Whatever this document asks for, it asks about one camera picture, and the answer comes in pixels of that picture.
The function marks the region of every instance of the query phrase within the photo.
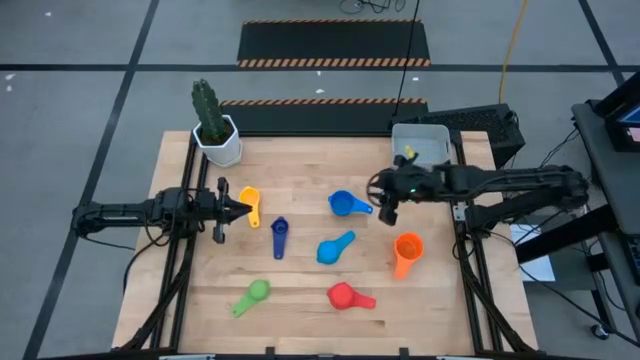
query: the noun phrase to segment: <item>yellow cable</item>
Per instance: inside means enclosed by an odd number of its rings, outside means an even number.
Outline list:
[[[507,48],[507,56],[504,58],[504,63],[502,64],[502,73],[500,74],[500,90],[498,91],[499,104],[502,104],[502,100],[504,99],[504,81],[507,78],[507,65],[509,65],[509,60],[511,59],[511,50],[513,50],[513,45],[516,43],[516,38],[518,37],[518,32],[520,31],[522,18],[524,18],[524,13],[527,12],[527,5],[529,5],[529,0],[523,0],[522,7],[520,8],[520,15],[518,15],[516,26],[513,28],[513,33],[511,34],[511,41],[509,42],[509,47]]]

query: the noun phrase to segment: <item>blue measuring cup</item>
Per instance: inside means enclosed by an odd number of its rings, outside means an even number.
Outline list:
[[[331,211],[338,216],[347,216],[352,212],[373,214],[371,205],[346,190],[338,190],[329,196],[329,206],[331,206]]]

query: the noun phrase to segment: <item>wooden table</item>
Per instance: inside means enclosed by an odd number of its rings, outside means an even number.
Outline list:
[[[493,168],[486,133],[462,137],[467,162]],[[179,186],[188,140],[188,132],[164,134],[150,195]],[[399,347],[408,347],[412,355],[473,354],[462,278],[451,255],[454,233],[448,204],[402,204],[395,227],[384,225],[377,215],[337,217],[330,212],[327,197],[337,189],[366,199],[369,177],[390,164],[389,138],[243,142],[242,163],[229,169],[211,165],[207,186],[215,188],[216,179],[225,176],[232,197],[247,185],[259,189],[261,227],[251,229],[246,218],[239,219],[226,227],[224,245],[211,240],[211,224],[198,236],[181,353],[262,354],[265,347],[275,346],[278,354],[395,355]],[[192,186],[197,170],[195,166]],[[477,203],[500,199],[499,194],[486,194]],[[290,226],[283,260],[275,260],[272,250],[270,225],[278,216]],[[354,230],[356,239],[340,260],[318,264],[318,244],[347,230]],[[398,281],[392,274],[392,242],[405,231],[422,237],[425,253],[409,276]],[[495,231],[509,236],[506,225]],[[138,248],[147,243],[141,234]],[[156,304],[166,251],[152,247],[133,265],[114,346],[128,340]],[[523,339],[537,346],[512,246],[495,237],[485,240],[485,251],[496,305]],[[271,282],[271,296],[241,318],[232,318],[231,305],[256,279]],[[326,291],[342,281],[377,298],[375,310],[331,307]],[[479,309],[488,347],[484,310]],[[172,315],[173,309],[167,312],[167,324]],[[164,344],[168,333],[164,331]]]

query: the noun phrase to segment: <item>yellow measuring spoon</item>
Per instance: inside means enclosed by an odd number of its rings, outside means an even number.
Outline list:
[[[240,192],[240,202],[243,202],[247,205],[251,205],[253,208],[249,213],[249,226],[252,228],[257,228],[260,226],[260,215],[258,213],[258,204],[260,204],[260,192],[252,188],[251,186],[246,186]]]

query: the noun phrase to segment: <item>gray floor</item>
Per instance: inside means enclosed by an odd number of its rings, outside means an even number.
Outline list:
[[[160,0],[140,63],[233,64],[240,23],[255,19],[346,18],[338,0]],[[126,64],[150,0],[1,0],[0,64]],[[415,1],[396,13],[359,18],[410,18]],[[637,0],[589,0],[617,62],[640,65]],[[520,6],[511,0],[423,0],[434,64],[503,61]],[[533,0],[523,21],[512,63],[606,65],[578,0]],[[5,76],[15,74],[7,80]],[[70,210],[87,180],[98,142],[122,82],[121,72],[0,71],[0,354],[22,356],[64,244]],[[145,198],[164,130],[196,123],[191,81],[205,78],[222,99],[288,97],[393,97],[400,72],[139,72],[119,119],[97,201]],[[497,72],[410,72],[404,94],[426,97],[430,109],[497,102]],[[527,145],[517,167],[537,166],[571,130],[570,106],[616,87],[607,72],[509,73],[506,101],[520,116]],[[324,94],[316,94],[323,89]],[[580,139],[553,163],[588,176]],[[97,236],[133,244],[137,231]],[[121,302],[121,279],[131,253],[80,242],[40,356],[109,349]],[[615,286],[609,279],[609,287]],[[612,291],[615,300],[617,294]],[[561,299],[528,287],[542,349],[553,354],[602,359],[637,358],[640,351],[618,339],[588,333],[590,320]],[[573,299],[595,311],[587,292]],[[625,315],[617,325],[630,333]]]

